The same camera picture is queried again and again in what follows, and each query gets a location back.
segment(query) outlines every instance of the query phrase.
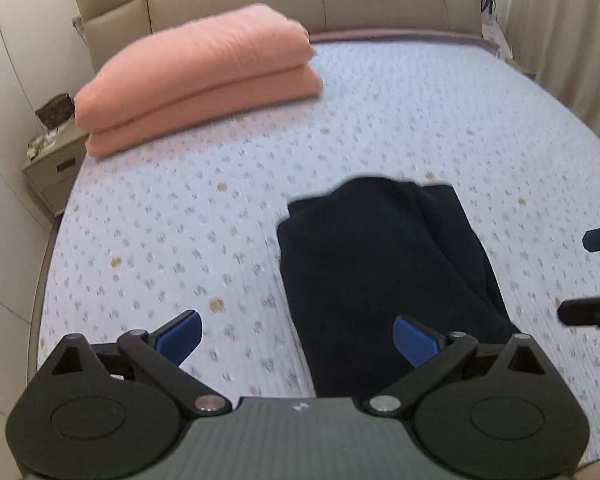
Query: pink folded blanket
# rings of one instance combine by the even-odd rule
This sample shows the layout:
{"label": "pink folded blanket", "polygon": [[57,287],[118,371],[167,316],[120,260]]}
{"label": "pink folded blanket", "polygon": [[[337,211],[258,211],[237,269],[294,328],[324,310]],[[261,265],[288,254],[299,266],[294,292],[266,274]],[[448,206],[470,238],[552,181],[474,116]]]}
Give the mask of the pink folded blanket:
{"label": "pink folded blanket", "polygon": [[242,110],[315,96],[322,79],[311,67],[244,79],[167,104],[122,126],[92,133],[87,152],[104,158],[186,126]]}
{"label": "pink folded blanket", "polygon": [[193,94],[297,67],[314,55],[298,22],[263,4],[243,7],[120,51],[75,96],[75,120],[87,132],[110,130]]}

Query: blue foam pad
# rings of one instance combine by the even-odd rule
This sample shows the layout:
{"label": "blue foam pad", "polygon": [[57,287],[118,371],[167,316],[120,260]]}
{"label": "blue foam pad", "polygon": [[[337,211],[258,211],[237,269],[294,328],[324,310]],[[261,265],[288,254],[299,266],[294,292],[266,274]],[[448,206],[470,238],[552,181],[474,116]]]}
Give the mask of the blue foam pad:
{"label": "blue foam pad", "polygon": [[394,322],[394,345],[414,368],[422,366],[440,352],[435,339],[403,317],[398,317]]}
{"label": "blue foam pad", "polygon": [[154,348],[169,361],[180,366],[202,341],[202,318],[191,312],[178,324],[155,340]]}

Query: round black disc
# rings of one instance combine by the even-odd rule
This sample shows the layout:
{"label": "round black disc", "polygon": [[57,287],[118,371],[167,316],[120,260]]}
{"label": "round black disc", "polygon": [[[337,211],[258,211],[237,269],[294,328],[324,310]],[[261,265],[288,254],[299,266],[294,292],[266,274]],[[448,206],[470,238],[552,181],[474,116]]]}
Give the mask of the round black disc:
{"label": "round black disc", "polygon": [[52,376],[44,395],[23,396],[6,428],[17,462],[62,480],[129,476],[156,462],[179,432],[178,410],[160,391],[80,373]]}
{"label": "round black disc", "polygon": [[587,419],[566,387],[512,372],[440,388],[418,406],[414,428],[446,468],[488,480],[559,476],[589,441]]}

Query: bed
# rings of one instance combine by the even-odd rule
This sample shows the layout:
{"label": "bed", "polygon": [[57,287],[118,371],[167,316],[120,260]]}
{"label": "bed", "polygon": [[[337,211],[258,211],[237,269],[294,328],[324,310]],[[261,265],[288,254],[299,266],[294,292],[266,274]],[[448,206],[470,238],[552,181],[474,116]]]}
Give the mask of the bed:
{"label": "bed", "polygon": [[278,269],[289,199],[358,174],[451,183],[512,321],[533,335],[591,424],[600,458],[600,332],[568,330],[561,300],[600,295],[600,140],[482,48],[479,0],[77,0],[95,68],[126,44],[262,1],[312,34],[409,29],[318,43],[318,100],[237,114],[87,158],[45,293],[38,362],[67,332],[112,341],[187,308],[203,317],[188,373],[233,400],[313,395]]}

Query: white wall panel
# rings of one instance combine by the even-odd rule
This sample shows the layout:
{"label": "white wall panel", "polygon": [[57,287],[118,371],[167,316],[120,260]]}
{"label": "white wall panel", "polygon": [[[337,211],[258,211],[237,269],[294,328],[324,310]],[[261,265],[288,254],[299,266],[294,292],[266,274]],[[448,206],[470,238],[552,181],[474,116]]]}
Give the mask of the white wall panel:
{"label": "white wall panel", "polygon": [[0,177],[0,303],[27,320],[47,241],[47,233]]}
{"label": "white wall panel", "polygon": [[0,0],[4,42],[34,109],[59,93],[73,96],[93,77],[75,16],[75,0]]}
{"label": "white wall panel", "polygon": [[20,88],[0,36],[0,174],[22,205],[48,232],[51,222],[32,200],[20,173],[26,160],[27,143],[43,131]]}

